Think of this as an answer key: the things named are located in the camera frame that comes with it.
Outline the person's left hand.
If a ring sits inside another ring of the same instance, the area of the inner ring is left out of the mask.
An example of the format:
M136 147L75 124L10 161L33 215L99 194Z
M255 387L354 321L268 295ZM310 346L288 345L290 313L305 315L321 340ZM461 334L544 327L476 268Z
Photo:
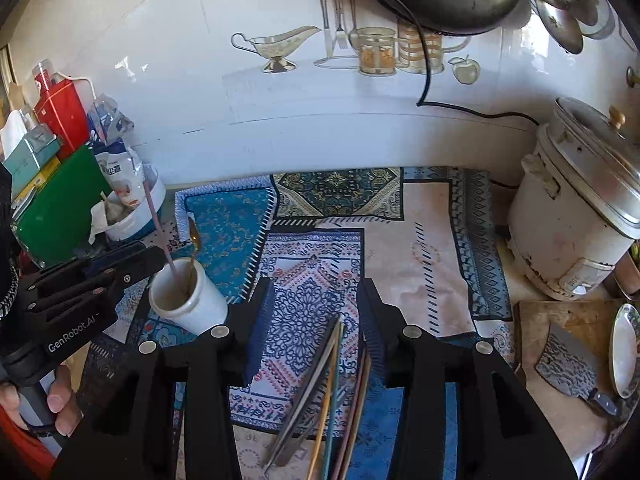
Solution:
M26 422L20 414L20 396L14 385L4 382L1 385L1 406L17 427L27 429ZM72 388L70 369L61 364L55 372L55 381L47 396L49 411L56 415L55 428L64 437L70 437L82 419Z

